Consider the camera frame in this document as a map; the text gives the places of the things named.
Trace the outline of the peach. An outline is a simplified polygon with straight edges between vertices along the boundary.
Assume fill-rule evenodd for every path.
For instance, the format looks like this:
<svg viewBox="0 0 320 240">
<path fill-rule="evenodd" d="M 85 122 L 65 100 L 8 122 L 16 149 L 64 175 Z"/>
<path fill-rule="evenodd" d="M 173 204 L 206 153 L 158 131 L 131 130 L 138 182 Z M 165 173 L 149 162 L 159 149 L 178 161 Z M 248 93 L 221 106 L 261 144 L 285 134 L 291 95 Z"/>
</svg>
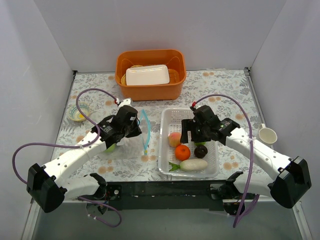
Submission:
<svg viewBox="0 0 320 240">
<path fill-rule="evenodd" d="M 168 136 L 168 144 L 176 148 L 181 144 L 181 133 L 180 132 L 172 132 Z"/>
</svg>

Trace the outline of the clear zip top bag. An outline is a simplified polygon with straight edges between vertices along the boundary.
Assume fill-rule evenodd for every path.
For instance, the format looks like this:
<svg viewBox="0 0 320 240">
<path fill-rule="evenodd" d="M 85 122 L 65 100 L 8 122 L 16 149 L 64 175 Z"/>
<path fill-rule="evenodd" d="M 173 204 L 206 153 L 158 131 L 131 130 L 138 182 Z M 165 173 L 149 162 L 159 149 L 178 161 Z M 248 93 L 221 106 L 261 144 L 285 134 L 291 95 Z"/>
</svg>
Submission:
<svg viewBox="0 0 320 240">
<path fill-rule="evenodd" d="M 133 159 L 147 154 L 151 137 L 150 121 L 144 109 L 138 111 L 137 118 L 141 134 L 131 138 L 123 138 L 109 154 L 112 160 Z"/>
</svg>

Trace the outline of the green apple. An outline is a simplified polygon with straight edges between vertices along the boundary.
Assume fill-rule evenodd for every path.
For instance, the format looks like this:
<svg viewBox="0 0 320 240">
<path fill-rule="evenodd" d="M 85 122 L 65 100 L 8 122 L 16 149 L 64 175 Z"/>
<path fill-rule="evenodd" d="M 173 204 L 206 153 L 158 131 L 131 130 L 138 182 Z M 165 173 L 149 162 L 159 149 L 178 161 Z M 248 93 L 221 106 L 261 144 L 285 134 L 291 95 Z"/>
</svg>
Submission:
<svg viewBox="0 0 320 240">
<path fill-rule="evenodd" d="M 105 152 L 105 153 L 111 153 L 111 152 L 113 152 L 113 151 L 115 150 L 116 146 L 117 146 L 117 145 L 114 143 L 114 144 L 111 145 L 109 148 L 107 148 L 104 152 Z"/>
</svg>

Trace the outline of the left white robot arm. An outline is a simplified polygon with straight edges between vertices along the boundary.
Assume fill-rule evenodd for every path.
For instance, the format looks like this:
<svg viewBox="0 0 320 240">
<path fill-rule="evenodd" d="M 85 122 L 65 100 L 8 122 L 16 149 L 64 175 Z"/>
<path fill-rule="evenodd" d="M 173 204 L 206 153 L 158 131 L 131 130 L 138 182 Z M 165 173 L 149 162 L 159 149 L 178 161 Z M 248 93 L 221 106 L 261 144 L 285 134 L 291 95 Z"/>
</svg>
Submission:
<svg viewBox="0 0 320 240">
<path fill-rule="evenodd" d="M 107 182 L 102 176 L 91 173 L 68 180 L 69 176 L 122 139 L 141 133 L 138 111 L 130 105 L 121 106 L 116 115 L 105 117 L 71 150 L 42 166 L 32 165 L 28 170 L 27 192 L 45 213 L 54 211 L 67 199 L 82 196 L 103 199 Z"/>
</svg>

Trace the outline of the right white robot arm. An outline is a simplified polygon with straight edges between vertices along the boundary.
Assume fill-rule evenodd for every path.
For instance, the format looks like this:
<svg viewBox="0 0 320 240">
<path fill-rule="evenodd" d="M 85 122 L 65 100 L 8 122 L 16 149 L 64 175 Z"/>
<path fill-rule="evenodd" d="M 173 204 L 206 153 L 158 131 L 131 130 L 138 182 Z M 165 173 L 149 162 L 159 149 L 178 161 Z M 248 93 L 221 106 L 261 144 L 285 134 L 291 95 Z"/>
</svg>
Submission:
<svg viewBox="0 0 320 240">
<path fill-rule="evenodd" d="M 291 209 L 311 188 L 308 164 L 302 157 L 290 158 L 251 138 L 238 123 L 230 118 L 220 120 L 207 105 L 192 111 L 193 118 L 181 121 L 181 143 L 219 142 L 253 159 L 268 174 L 267 179 L 251 179 L 246 186 L 248 176 L 237 171 L 218 188 L 217 194 L 232 199 L 243 193 L 268 196 Z"/>
</svg>

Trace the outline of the green lime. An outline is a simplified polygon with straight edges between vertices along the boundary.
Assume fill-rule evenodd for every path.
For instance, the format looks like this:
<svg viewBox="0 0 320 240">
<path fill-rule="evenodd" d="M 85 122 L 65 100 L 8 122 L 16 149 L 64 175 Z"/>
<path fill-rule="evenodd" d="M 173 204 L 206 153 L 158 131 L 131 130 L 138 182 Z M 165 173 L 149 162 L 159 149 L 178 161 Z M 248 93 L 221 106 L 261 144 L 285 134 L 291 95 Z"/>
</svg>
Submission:
<svg viewBox="0 0 320 240">
<path fill-rule="evenodd" d="M 194 145 L 196 146 L 204 146 L 206 144 L 206 142 L 194 142 Z"/>
</svg>

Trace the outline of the dark purple mangosteen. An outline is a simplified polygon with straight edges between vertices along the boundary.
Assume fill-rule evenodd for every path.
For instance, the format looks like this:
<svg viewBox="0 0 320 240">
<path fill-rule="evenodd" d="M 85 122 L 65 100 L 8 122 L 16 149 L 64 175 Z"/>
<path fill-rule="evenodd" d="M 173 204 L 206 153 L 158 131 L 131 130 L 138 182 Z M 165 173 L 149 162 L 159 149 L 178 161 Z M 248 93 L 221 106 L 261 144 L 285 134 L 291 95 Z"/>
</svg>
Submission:
<svg viewBox="0 0 320 240">
<path fill-rule="evenodd" d="M 194 149 L 193 153 L 196 158 L 203 159 L 208 154 L 208 149 L 205 145 L 200 144 Z"/>
</svg>

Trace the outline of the white radish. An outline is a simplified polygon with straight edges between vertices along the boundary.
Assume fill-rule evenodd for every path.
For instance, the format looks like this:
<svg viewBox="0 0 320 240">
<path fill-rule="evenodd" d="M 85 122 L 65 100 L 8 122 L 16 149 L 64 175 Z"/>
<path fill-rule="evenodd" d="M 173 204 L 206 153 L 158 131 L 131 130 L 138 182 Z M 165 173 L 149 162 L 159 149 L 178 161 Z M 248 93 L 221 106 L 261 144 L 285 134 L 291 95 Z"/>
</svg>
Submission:
<svg viewBox="0 0 320 240">
<path fill-rule="evenodd" d="M 168 163 L 171 169 L 170 172 L 181 170 L 185 172 L 202 171 L 208 167 L 208 163 L 200 158 L 187 159 L 181 161 L 180 164 L 175 164 L 172 162 Z"/>
</svg>

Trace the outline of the floral table mat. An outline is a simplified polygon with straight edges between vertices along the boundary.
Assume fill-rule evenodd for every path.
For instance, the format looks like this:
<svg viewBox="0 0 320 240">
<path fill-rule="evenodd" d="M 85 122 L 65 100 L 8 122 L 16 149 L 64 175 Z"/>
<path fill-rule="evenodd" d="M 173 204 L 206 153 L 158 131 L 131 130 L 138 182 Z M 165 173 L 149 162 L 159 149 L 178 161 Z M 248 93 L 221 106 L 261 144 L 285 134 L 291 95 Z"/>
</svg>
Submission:
<svg viewBox="0 0 320 240">
<path fill-rule="evenodd" d="M 67 100 L 67 107 L 75 104 L 76 97 L 89 104 L 90 118 L 100 122 L 115 114 L 113 97 L 123 98 L 113 72 L 77 73 Z M 250 83 L 243 70 L 195 70 L 186 73 L 180 96 L 175 100 L 135 101 L 133 107 L 145 110 L 150 121 L 150 141 L 146 155 L 132 159 L 111 159 L 102 153 L 78 168 L 73 179 L 97 173 L 109 182 L 171 181 L 172 176 L 158 169 L 159 138 L 162 111 L 166 108 L 189 108 L 200 100 L 212 108 L 220 119 L 230 118 L 252 132 L 262 123 Z"/>
</svg>

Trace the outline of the yellow plate in tub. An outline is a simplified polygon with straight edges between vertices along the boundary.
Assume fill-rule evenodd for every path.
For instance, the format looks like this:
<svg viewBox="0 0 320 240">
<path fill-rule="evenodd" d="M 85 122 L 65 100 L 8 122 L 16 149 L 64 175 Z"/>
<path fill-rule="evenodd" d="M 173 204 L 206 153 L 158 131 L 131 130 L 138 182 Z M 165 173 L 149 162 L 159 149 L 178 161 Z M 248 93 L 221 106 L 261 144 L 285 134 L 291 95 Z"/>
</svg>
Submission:
<svg viewBox="0 0 320 240">
<path fill-rule="evenodd" d="M 141 65 L 132 65 L 131 68 L 138 68 L 138 67 L 141 67 Z M 124 74 L 122 77 L 121 77 L 121 80 L 120 80 L 120 83 L 124 86 L 127 85 L 127 82 L 126 82 L 126 74 Z"/>
</svg>

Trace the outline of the white cup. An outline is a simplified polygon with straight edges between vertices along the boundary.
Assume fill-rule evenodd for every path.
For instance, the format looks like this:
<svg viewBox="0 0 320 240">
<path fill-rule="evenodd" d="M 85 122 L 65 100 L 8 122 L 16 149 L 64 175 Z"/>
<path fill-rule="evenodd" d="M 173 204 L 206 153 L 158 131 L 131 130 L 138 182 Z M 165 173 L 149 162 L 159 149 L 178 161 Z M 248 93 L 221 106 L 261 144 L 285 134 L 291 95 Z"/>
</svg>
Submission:
<svg viewBox="0 0 320 240">
<path fill-rule="evenodd" d="M 272 146 L 278 140 L 276 132 L 273 129 L 266 127 L 264 123 L 261 123 L 258 126 L 256 138 L 267 146 Z"/>
</svg>

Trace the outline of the patterned small bowl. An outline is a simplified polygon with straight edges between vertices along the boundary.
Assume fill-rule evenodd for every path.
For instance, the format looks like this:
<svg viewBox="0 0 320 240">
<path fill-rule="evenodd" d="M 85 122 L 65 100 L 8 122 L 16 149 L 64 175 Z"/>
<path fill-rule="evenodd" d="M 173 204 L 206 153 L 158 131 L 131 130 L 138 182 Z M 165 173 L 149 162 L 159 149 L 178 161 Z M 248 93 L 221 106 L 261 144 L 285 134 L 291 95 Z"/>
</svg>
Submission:
<svg viewBox="0 0 320 240">
<path fill-rule="evenodd" d="M 80 110 L 86 115 L 89 116 L 91 114 L 91 109 L 88 104 L 85 102 L 80 102 L 79 104 Z M 83 114 L 77 108 L 77 105 L 74 104 L 68 109 L 68 117 L 70 120 L 75 122 L 83 122 L 86 120 Z"/>
</svg>

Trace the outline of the orange plastic tub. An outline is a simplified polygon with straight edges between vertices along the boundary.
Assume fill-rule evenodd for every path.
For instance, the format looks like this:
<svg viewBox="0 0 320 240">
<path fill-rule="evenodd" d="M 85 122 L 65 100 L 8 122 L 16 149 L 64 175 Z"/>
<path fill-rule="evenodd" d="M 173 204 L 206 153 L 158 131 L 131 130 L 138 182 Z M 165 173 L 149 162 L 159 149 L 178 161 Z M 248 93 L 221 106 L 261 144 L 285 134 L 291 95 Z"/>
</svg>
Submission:
<svg viewBox="0 0 320 240">
<path fill-rule="evenodd" d="M 186 76 L 184 55 L 175 49 L 126 51 L 116 61 L 116 82 L 133 101 L 175 100 Z"/>
</svg>

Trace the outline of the white rectangular dish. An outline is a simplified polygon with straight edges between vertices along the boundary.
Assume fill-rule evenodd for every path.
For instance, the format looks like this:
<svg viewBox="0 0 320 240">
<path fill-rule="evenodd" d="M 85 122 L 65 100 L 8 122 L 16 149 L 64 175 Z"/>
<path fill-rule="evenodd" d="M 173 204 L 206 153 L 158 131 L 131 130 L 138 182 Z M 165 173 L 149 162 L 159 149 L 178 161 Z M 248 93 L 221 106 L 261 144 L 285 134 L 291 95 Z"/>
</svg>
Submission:
<svg viewBox="0 0 320 240">
<path fill-rule="evenodd" d="M 164 85 L 170 82 L 166 65 L 148 65 L 128 68 L 125 73 L 127 86 Z"/>
</svg>

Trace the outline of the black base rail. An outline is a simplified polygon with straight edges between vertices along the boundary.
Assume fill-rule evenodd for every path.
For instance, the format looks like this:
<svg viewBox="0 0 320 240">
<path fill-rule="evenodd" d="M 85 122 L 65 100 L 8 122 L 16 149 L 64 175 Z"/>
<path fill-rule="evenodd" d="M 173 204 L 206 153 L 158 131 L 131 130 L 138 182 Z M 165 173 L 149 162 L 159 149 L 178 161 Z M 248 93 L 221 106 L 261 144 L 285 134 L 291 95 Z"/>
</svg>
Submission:
<svg viewBox="0 0 320 240">
<path fill-rule="evenodd" d="M 117 210 L 208 209 L 222 211 L 223 200 L 240 200 L 230 180 L 109 182 L 104 193 L 85 195 Z"/>
</svg>

